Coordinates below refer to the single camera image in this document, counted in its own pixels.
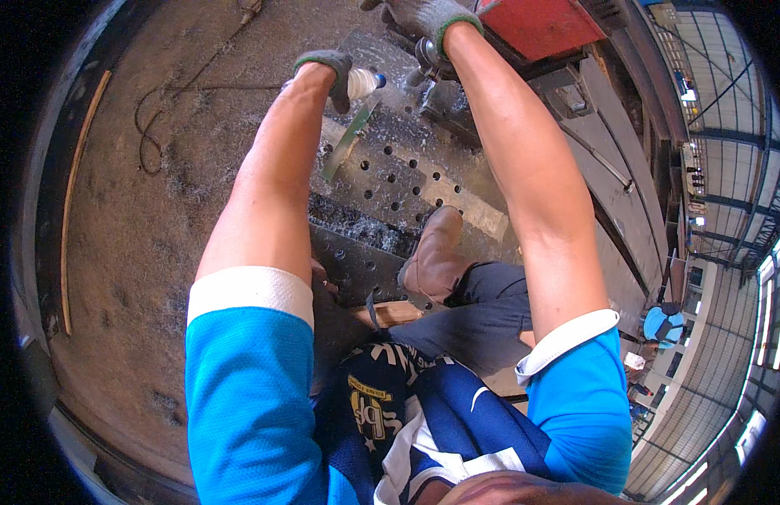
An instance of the forearm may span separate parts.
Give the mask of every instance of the forearm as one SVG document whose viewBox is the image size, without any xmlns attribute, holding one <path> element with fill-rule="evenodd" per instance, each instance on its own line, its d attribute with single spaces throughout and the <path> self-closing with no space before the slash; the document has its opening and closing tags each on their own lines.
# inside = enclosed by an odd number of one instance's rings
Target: forearm
<svg viewBox="0 0 780 505">
<path fill-rule="evenodd" d="M 453 24 L 443 46 L 522 246 L 538 342 L 608 307 L 589 191 L 552 115 L 474 26 Z"/>
<path fill-rule="evenodd" d="M 272 104 L 208 240 L 197 279 L 223 268 L 257 265 L 311 283 L 308 180 L 333 82 L 331 68 L 309 63 Z"/>
</svg>

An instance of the dark trousers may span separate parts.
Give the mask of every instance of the dark trousers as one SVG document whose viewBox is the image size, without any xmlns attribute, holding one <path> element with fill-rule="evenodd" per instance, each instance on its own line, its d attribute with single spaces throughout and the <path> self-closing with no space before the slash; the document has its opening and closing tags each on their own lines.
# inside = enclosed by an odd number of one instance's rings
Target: dark trousers
<svg viewBox="0 0 780 505">
<path fill-rule="evenodd" d="M 313 395 L 327 371 L 363 343 L 392 340 L 432 357 L 447 354 L 481 377 L 516 365 L 531 351 L 519 340 L 521 331 L 533 330 L 524 267 L 476 263 L 446 298 L 448 310 L 382 331 L 365 326 L 337 306 L 319 281 L 312 282 L 312 289 Z"/>
</svg>

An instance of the work glove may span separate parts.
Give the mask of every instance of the work glove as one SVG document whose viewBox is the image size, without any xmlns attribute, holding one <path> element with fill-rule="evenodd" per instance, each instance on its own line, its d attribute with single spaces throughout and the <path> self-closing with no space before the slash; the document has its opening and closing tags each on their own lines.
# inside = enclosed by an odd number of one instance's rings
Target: work glove
<svg viewBox="0 0 780 505">
<path fill-rule="evenodd" d="M 334 81 L 334 86 L 329 91 L 331 97 L 331 103 L 334 104 L 334 109 L 340 114 L 345 114 L 350 109 L 350 100 L 348 99 L 348 72 L 353 65 L 353 58 L 349 54 L 340 53 L 333 49 L 320 49 L 318 51 L 309 51 L 300 55 L 297 62 L 294 64 L 294 74 L 297 75 L 298 69 L 304 65 L 315 61 L 322 63 L 334 69 L 337 73 L 337 79 Z"/>
<path fill-rule="evenodd" d="M 387 22 L 390 15 L 396 24 L 412 35 L 425 36 L 438 48 L 441 56 L 443 51 L 443 34 L 453 23 L 466 21 L 473 24 L 480 33 L 483 25 L 476 15 L 455 0 L 363 0 L 359 6 L 363 11 L 372 11 L 380 3 L 386 3 L 382 20 Z"/>
</svg>

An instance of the red machine part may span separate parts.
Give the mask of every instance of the red machine part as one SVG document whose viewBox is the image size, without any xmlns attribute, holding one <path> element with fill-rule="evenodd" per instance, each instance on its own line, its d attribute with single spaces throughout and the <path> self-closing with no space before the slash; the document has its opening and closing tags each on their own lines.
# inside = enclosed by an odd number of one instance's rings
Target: red machine part
<svg viewBox="0 0 780 505">
<path fill-rule="evenodd" d="M 606 38 L 577 0 L 480 0 L 476 13 L 531 61 Z"/>
</svg>

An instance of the brown boot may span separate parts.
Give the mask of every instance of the brown boot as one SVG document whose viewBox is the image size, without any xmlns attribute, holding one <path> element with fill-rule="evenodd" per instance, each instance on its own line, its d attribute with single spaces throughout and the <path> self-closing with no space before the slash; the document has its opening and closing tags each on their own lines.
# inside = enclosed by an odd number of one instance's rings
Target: brown boot
<svg viewBox="0 0 780 505">
<path fill-rule="evenodd" d="M 463 217 L 457 208 L 446 205 L 436 210 L 426 221 L 412 257 L 398 272 L 398 283 L 442 304 L 474 263 L 454 252 L 462 232 Z"/>
</svg>

